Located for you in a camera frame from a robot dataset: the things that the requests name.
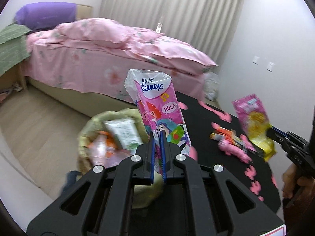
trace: cartoon character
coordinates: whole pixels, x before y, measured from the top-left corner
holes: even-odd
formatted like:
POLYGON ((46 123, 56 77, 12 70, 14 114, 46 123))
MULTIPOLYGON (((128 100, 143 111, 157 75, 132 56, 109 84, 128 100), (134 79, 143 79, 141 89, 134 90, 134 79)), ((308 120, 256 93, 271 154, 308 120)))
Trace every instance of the cartoon character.
POLYGON ((141 113, 141 117, 143 119, 143 121, 147 121, 148 120, 148 117, 144 111, 144 107, 143 107, 143 104, 142 102, 139 100, 136 100, 136 105, 138 106, 138 109, 139 109, 139 112, 141 113))
POLYGON ((150 135, 150 133, 151 133, 151 126, 144 125, 144 127, 145 127, 145 131, 147 132, 147 134, 150 135))
POLYGON ((162 119, 158 121, 158 131, 165 130, 166 139, 168 142, 181 146, 184 143, 188 143, 188 138, 181 125, 177 125, 170 119, 162 119))
POLYGON ((152 115, 153 119, 152 121, 157 122, 157 119, 160 119, 162 117, 161 112, 156 108, 155 105, 147 102, 148 108, 150 110, 150 115, 152 115))

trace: snack wrapper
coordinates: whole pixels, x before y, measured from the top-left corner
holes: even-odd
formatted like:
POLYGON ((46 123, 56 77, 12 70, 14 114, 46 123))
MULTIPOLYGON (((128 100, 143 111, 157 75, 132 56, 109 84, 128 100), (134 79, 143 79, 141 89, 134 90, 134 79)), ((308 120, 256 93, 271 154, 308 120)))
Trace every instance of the snack wrapper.
POLYGON ((190 139, 172 78, 163 72, 130 69, 125 88, 138 106, 147 133, 153 132, 156 171, 161 164, 159 134, 162 130, 165 130, 168 142, 183 146, 182 154, 189 155, 190 139))
POLYGON ((123 159, 131 156, 129 150, 117 150, 113 138, 107 132, 100 131, 98 137, 89 145, 89 157, 93 166, 105 168, 117 166, 123 159))
POLYGON ((265 160, 268 161, 276 151, 273 140, 266 136, 271 125, 262 102, 255 94, 251 94, 233 101, 232 104, 248 139, 264 150, 265 160))
POLYGON ((123 118, 104 122, 114 136, 119 148, 129 150, 132 155, 142 143, 132 118, 123 118))

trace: dark blue cloth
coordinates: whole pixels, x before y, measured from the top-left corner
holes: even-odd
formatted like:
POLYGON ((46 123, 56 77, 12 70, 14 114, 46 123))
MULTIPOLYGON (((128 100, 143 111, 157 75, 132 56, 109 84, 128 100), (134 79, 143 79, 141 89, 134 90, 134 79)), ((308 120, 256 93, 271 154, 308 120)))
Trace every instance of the dark blue cloth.
POLYGON ((70 171, 68 174, 67 174, 67 181, 66 181, 66 184, 64 185, 61 193, 65 192, 66 190, 70 189, 74 184, 75 182, 77 181, 77 176, 80 175, 81 173, 79 171, 70 171))

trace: green blanket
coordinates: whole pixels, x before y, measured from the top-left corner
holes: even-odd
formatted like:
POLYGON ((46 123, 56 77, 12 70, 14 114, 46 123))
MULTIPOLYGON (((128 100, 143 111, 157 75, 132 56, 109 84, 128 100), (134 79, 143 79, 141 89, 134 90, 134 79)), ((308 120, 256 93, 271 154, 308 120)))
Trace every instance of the green blanket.
POLYGON ((0 76, 28 58, 25 34, 30 29, 24 25, 9 25, 0 31, 0 76))

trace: white curtain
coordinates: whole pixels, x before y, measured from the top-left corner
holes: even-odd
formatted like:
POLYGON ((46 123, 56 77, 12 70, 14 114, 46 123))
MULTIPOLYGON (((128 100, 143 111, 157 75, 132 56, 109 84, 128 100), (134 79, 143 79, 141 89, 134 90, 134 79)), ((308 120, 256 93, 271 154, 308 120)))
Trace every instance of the white curtain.
POLYGON ((103 0, 100 16, 156 30, 166 0, 103 0))
POLYGON ((229 45, 242 0, 103 0, 101 16, 161 31, 190 43, 214 61, 229 45))

